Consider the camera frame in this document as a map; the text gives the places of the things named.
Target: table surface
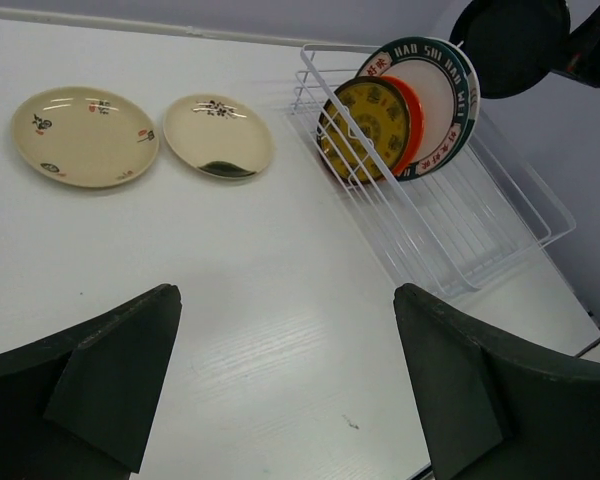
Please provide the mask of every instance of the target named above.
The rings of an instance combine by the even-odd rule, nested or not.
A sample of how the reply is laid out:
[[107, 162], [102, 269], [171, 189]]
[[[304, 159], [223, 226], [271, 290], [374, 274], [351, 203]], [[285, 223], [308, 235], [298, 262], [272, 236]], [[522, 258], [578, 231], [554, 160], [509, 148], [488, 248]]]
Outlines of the table surface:
[[[405, 480], [428, 462], [394, 285], [288, 121], [293, 47], [0, 20], [0, 353], [160, 283], [183, 312], [139, 478]], [[201, 176], [161, 145], [120, 188], [54, 183], [9, 121], [41, 90], [90, 85], [156, 120], [177, 98], [251, 105], [277, 152], [251, 182]], [[599, 332], [536, 253], [456, 303], [575, 354]]]

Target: dish rack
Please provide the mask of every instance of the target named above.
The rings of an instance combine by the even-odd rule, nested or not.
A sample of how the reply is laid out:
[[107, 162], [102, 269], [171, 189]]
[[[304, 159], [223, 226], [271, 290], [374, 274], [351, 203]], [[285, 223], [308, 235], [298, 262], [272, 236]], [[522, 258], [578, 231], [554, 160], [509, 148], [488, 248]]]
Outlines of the dish rack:
[[[322, 156], [325, 174], [396, 285], [413, 282], [442, 298], [475, 292], [575, 228], [571, 213], [484, 112], [453, 160], [429, 175], [398, 182], [334, 94], [376, 50], [304, 46], [300, 56], [306, 68], [296, 73], [291, 111], [301, 137], [316, 151], [310, 158]], [[333, 118], [323, 108], [327, 99], [337, 109]], [[358, 161], [348, 167], [347, 180], [336, 175], [318, 148], [321, 114]], [[348, 131], [333, 122], [338, 115]], [[349, 139], [359, 140], [366, 155], [357, 155]], [[361, 184], [354, 173], [363, 169], [371, 178], [363, 165], [368, 157], [383, 178]]]

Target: wall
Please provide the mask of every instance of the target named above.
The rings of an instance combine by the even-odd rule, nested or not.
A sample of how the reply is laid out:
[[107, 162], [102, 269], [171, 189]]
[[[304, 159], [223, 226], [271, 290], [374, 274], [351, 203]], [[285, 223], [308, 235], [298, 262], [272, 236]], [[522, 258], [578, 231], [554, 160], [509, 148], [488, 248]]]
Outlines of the wall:
[[0, 7], [195, 28], [382, 44], [428, 32], [449, 0], [0, 0]]
[[[434, 27], [436, 35], [448, 37], [466, 4], [453, 2]], [[572, 25], [598, 4], [569, 2]], [[600, 321], [600, 90], [552, 74], [521, 95], [485, 101], [484, 111], [576, 217], [575, 232], [549, 253]]]

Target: white wire rack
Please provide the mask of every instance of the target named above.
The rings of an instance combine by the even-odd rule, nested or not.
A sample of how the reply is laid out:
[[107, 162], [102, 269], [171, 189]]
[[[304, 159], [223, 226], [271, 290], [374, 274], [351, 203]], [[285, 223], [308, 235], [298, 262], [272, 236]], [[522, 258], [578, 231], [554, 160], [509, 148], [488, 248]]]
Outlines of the white wire rack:
[[[477, 291], [525, 254], [575, 228], [570, 212], [484, 113], [469, 145], [450, 163], [417, 180], [396, 181], [334, 94], [375, 50], [306, 45], [301, 51], [306, 68], [296, 73], [299, 86], [291, 108], [299, 133], [325, 160], [325, 171], [331, 170], [343, 202], [396, 285], [413, 282], [443, 298]], [[333, 118], [323, 108], [327, 99], [337, 108]], [[318, 135], [324, 133], [320, 114], [359, 162], [348, 167], [347, 180], [336, 175], [318, 148]], [[333, 122], [338, 115], [349, 131]], [[363, 158], [351, 138], [364, 146]], [[384, 178], [362, 185], [355, 172], [361, 168], [371, 178], [363, 164], [369, 157]]]

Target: plate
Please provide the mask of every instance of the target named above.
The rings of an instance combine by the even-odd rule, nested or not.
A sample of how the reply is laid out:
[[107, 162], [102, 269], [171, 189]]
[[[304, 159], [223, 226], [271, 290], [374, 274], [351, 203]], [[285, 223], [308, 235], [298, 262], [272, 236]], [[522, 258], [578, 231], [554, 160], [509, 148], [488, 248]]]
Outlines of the plate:
[[397, 178], [421, 177], [443, 163], [469, 122], [469, 81], [452, 52], [424, 37], [405, 37], [378, 49], [358, 71], [391, 75], [407, 83], [426, 116], [424, 139], [416, 159]]
[[402, 98], [407, 103], [409, 113], [411, 114], [411, 136], [409, 137], [409, 143], [407, 149], [404, 152], [404, 162], [401, 164], [401, 170], [396, 169], [394, 173], [396, 175], [401, 174], [416, 158], [416, 154], [422, 145], [422, 139], [424, 138], [425, 118], [424, 110], [420, 99], [409, 85], [404, 83], [398, 77], [392, 77], [390, 75], [383, 75], [382, 78], [387, 82], [391, 83], [394, 87], [400, 90]]
[[63, 87], [29, 98], [11, 134], [35, 170], [69, 185], [102, 188], [144, 173], [158, 153], [151, 119], [126, 98], [89, 87]]
[[431, 38], [431, 40], [438, 42], [441, 44], [441, 48], [448, 48], [451, 50], [460, 63], [462, 64], [462, 68], [464, 69], [465, 75], [467, 76], [467, 80], [469, 81], [469, 123], [467, 126], [467, 130], [464, 133], [463, 138], [460, 139], [458, 144], [455, 147], [454, 152], [447, 157], [447, 160], [436, 167], [436, 170], [445, 163], [447, 163], [450, 159], [452, 159], [460, 150], [467, 144], [474, 130], [476, 129], [476, 124], [478, 122], [478, 117], [480, 116], [480, 103], [481, 103], [481, 93], [480, 93], [480, 80], [478, 79], [478, 74], [476, 72], [475, 67], [469, 60], [469, 57], [456, 47], [453, 43], [447, 42], [441, 38]]
[[[343, 83], [335, 95], [370, 139], [387, 168], [392, 173], [404, 170], [411, 115], [400, 91], [387, 80], [358, 77]], [[318, 145], [336, 174], [349, 183], [357, 183], [351, 181], [352, 175], [360, 183], [383, 178], [375, 161], [349, 132], [349, 125], [331, 100], [325, 103], [324, 111], [326, 115], [323, 112], [318, 120]]]
[[167, 143], [181, 160], [214, 177], [248, 178], [273, 159], [266, 123], [232, 98], [199, 94], [176, 100], [163, 127]]

